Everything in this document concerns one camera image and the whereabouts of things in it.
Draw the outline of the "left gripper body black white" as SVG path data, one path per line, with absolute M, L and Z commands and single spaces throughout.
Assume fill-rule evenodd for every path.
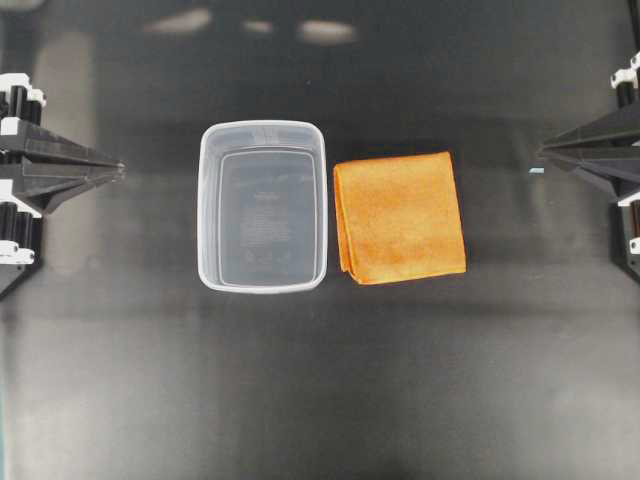
M 10 148 L 22 122 L 39 124 L 44 93 L 25 73 L 1 75 L 1 297 L 6 298 L 41 266 L 42 213 L 26 199 L 24 155 Z

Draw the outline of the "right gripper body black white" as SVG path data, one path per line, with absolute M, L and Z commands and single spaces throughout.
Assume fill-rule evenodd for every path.
M 629 60 L 629 66 L 617 70 L 611 77 L 617 106 L 627 110 L 639 101 L 639 52 Z M 622 218 L 622 239 L 626 267 L 635 279 L 639 278 L 639 139 L 628 137 L 615 140 L 624 149 L 621 160 L 623 173 L 619 183 L 617 205 Z

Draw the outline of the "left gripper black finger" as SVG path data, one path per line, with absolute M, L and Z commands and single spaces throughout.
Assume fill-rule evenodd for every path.
M 62 203 L 123 176 L 123 167 L 36 167 L 21 176 L 21 199 L 49 215 Z
M 18 122 L 17 151 L 32 159 L 87 166 L 115 168 L 125 165 L 93 148 L 77 144 L 61 135 L 27 121 Z

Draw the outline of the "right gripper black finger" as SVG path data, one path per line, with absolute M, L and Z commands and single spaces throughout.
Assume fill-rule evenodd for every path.
M 616 199 L 639 192 L 638 148 L 559 148 L 538 156 Z
M 639 104 L 628 104 L 542 143 L 538 153 L 559 148 L 622 147 L 639 142 Z

